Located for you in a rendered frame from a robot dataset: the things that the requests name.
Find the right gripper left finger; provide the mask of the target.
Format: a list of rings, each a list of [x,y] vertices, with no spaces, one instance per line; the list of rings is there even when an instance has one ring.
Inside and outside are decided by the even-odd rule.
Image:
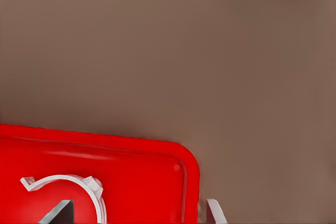
[[[60,201],[39,224],[74,224],[74,202],[72,200]]]

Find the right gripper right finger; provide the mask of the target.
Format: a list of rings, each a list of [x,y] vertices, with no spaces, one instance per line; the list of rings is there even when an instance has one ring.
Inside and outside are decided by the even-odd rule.
[[[216,199],[206,200],[206,223],[207,224],[227,224],[226,217]]]

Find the white drainage pipe clamp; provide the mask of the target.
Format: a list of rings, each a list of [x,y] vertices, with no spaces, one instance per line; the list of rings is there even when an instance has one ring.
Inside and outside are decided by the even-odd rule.
[[[98,179],[92,176],[82,178],[76,175],[51,175],[40,180],[35,180],[34,177],[22,177],[20,182],[27,189],[27,191],[36,191],[49,183],[53,183],[59,180],[73,182],[85,190],[95,207],[97,223],[107,223],[107,211],[102,197],[103,185]]]

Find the red plastic tray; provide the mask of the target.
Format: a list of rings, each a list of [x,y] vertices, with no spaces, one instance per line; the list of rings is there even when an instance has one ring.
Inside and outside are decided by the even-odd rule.
[[[0,224],[38,224],[62,200],[74,202],[75,224],[97,224],[77,184],[27,191],[20,182],[51,175],[98,179],[107,224],[197,224],[199,171],[173,142],[0,124]]]

